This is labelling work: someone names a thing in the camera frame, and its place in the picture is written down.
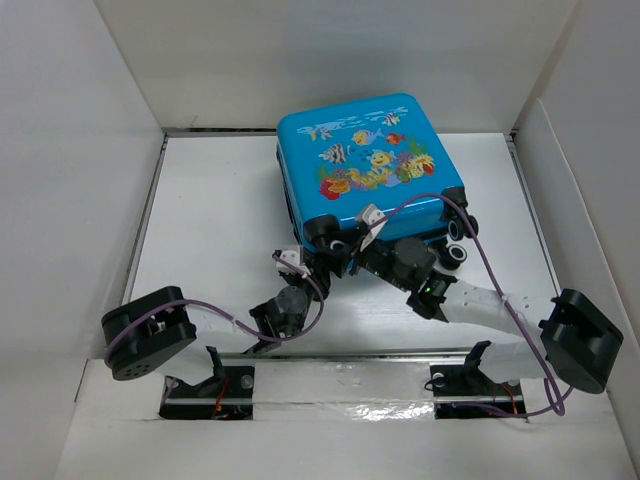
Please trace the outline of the blue hard-shell suitcase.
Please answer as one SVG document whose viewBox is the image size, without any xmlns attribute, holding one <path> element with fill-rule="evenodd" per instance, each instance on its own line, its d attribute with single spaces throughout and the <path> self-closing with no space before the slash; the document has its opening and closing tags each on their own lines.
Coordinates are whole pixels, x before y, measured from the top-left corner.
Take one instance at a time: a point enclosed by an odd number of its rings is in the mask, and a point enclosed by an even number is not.
<svg viewBox="0 0 640 480">
<path fill-rule="evenodd" d="M 291 113 L 276 135 L 290 221 L 306 249 L 345 241 L 373 204 L 393 216 L 378 239 L 420 237 L 448 270 L 466 260 L 459 242 L 478 232 L 478 222 L 459 219 L 457 211 L 468 207 L 465 185 L 414 96 Z"/>
</svg>

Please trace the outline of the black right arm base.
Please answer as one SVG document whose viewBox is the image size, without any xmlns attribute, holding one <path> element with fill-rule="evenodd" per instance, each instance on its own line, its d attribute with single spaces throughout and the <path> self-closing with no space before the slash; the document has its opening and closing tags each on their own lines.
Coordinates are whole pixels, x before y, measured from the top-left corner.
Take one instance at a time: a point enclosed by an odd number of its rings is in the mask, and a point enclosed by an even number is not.
<svg viewBox="0 0 640 480">
<path fill-rule="evenodd" d="M 462 365 L 432 364 L 423 388 L 433 395 L 435 418 L 499 418 L 527 412 L 520 384 L 494 383 L 482 373 L 464 372 Z"/>
</svg>

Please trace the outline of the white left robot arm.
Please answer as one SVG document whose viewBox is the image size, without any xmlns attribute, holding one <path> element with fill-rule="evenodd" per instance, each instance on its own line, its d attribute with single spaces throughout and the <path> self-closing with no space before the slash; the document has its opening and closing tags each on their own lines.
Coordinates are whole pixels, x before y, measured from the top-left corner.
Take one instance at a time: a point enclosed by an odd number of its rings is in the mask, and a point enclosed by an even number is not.
<svg viewBox="0 0 640 480">
<path fill-rule="evenodd" d="M 253 327 L 221 307 L 189 299 L 177 286 L 167 286 L 106 313 L 101 319 L 106 341 L 105 364 L 117 381 L 130 381 L 155 371 L 204 334 L 188 309 L 212 313 L 257 340 L 249 348 L 258 355 L 299 339 L 319 323 L 331 286 L 351 259 L 347 254 L 312 254 L 297 246 L 276 250 L 272 259 L 286 286 L 271 299 L 249 310 Z"/>
</svg>

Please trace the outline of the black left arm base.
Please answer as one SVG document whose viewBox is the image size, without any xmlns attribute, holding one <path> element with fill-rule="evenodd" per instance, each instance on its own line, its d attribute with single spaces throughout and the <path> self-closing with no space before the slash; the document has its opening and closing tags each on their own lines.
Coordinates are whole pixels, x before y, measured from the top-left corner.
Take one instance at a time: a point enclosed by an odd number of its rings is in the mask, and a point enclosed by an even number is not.
<svg viewBox="0 0 640 480">
<path fill-rule="evenodd" d="M 207 347 L 207 352 L 211 375 L 194 386 L 168 377 L 159 416 L 165 420 L 252 420 L 255 364 L 224 364 L 215 347 Z"/>
</svg>

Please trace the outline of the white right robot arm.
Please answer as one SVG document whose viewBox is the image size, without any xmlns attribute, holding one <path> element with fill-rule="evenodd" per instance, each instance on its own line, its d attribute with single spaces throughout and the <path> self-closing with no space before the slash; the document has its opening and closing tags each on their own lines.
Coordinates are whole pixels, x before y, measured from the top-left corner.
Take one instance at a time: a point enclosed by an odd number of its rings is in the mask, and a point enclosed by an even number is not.
<svg viewBox="0 0 640 480">
<path fill-rule="evenodd" d="M 553 374 L 589 394 L 604 392 L 624 336 L 583 293 L 556 297 L 499 293 L 440 272 L 426 244 L 408 237 L 372 241 L 355 255 L 358 267 L 407 292 L 419 317 L 469 324 L 513 336 L 479 341 L 467 355 L 462 381 L 474 393 L 496 383 Z"/>
</svg>

